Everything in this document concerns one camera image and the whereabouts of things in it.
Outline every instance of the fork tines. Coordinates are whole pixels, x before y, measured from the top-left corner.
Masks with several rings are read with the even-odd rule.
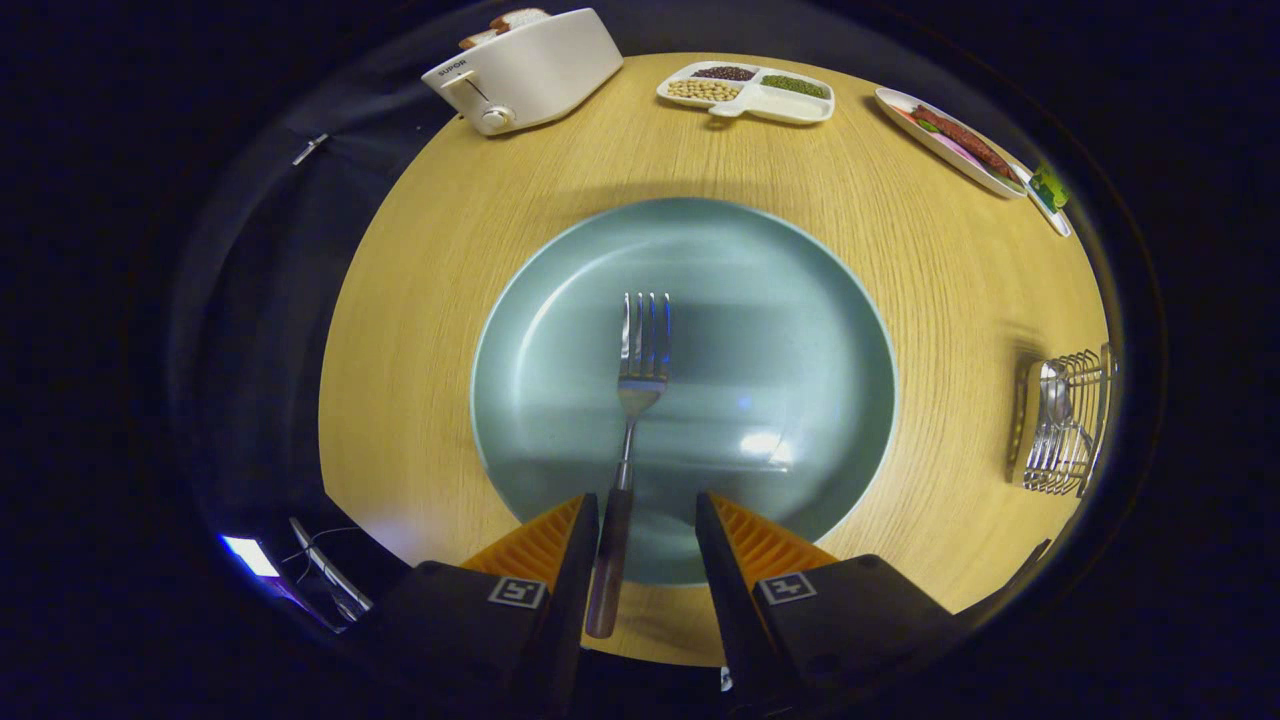
[[[671,373],[671,296],[622,295],[622,361],[618,377],[666,379]]]

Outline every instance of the round table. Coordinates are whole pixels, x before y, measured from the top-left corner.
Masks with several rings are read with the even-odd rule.
[[[712,59],[822,79],[836,91],[835,117],[719,120],[654,96],[672,72]],[[1079,507],[1074,495],[1010,482],[1019,368],[1097,350],[1102,300],[1074,236],[916,143],[874,105],[874,90],[786,60],[644,55],[559,122],[493,138],[448,122],[387,196],[343,283],[320,382],[325,491],[410,564],[458,564],[516,528],[480,464],[468,409],[476,343],[503,287],[596,213],[714,197],[826,243],[863,281],[893,342],[892,447],[819,546],[841,559],[877,553],[951,611],[1002,585]],[[613,637],[582,639],[643,660],[723,664],[705,587],[626,583]]]

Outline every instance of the toast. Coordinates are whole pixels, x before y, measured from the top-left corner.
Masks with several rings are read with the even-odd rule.
[[[550,15],[547,10],[543,10],[541,8],[521,8],[518,10],[503,13],[498,18],[494,18],[494,20],[489,23],[489,27],[499,33],[503,33],[512,28],[532,24],[538,20],[545,20],[549,17]]]
[[[495,29],[486,29],[484,32],[477,32],[475,35],[462,38],[462,42],[458,42],[458,47],[463,50],[471,50],[476,45],[484,45],[485,42],[489,42],[494,37],[498,37],[498,31]]]

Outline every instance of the plate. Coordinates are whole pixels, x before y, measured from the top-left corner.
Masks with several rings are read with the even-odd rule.
[[[755,73],[750,79],[745,81],[704,78],[722,82],[736,88],[737,96],[733,97],[733,100],[716,102],[712,100],[699,100],[696,97],[680,97],[667,91],[667,85],[672,81],[692,77],[698,70],[704,70],[707,68],[721,68],[726,65],[742,68]],[[804,95],[791,90],[760,85],[760,82],[768,76],[790,77],[817,85],[827,91],[827,97],[814,97],[812,95]],[[809,76],[801,76],[797,73],[788,73],[786,70],[765,68],[762,65],[732,63],[728,60],[704,60],[701,63],[685,65],[672,73],[671,77],[658,83],[657,92],[658,97],[669,100],[678,105],[689,105],[690,108],[705,108],[708,113],[719,118],[736,118],[742,113],[750,113],[753,115],[782,123],[812,124],[829,120],[832,113],[836,110],[836,91],[820,79],[814,79]]]
[[[966,131],[977,133],[969,126],[961,123],[960,120],[952,118],[951,115],[943,113],[942,110],[919,100],[918,97],[911,97],[905,92],[899,92],[896,90],[890,90],[887,87],[879,87],[876,90],[876,102],[884,110],[897,127],[905,129],[911,137],[920,141],[922,145],[936,152],[940,158],[951,163],[961,173],[969,176],[982,187],[995,192],[996,195],[1005,197],[1007,200],[1015,200],[1018,197],[1027,197],[1025,184],[1018,190],[1011,186],[1005,184],[1004,181],[998,179],[992,173],[987,172],[987,168],[982,165],[977,159],[964,151],[959,145],[955,145],[950,138],[941,135],[932,133],[919,126],[915,120],[902,115],[899,110],[905,110],[908,114],[911,113],[918,105],[924,105],[927,109],[942,115],[943,118],[951,120],[952,123],[965,128]],[[1014,174],[1020,176],[1018,172],[1018,164],[1010,161],[1014,167]]]
[[[622,293],[671,295],[671,382],[640,420],[625,577],[705,582],[694,502],[714,491],[818,541],[872,483],[897,369],[856,277],[800,228],[731,202],[663,199],[595,215],[518,272],[476,350],[471,418],[521,521],[608,496],[623,416]]]

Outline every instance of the toaster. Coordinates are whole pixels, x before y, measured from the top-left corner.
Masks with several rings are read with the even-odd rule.
[[[549,123],[577,108],[622,67],[595,10],[512,28],[422,76],[480,135]]]

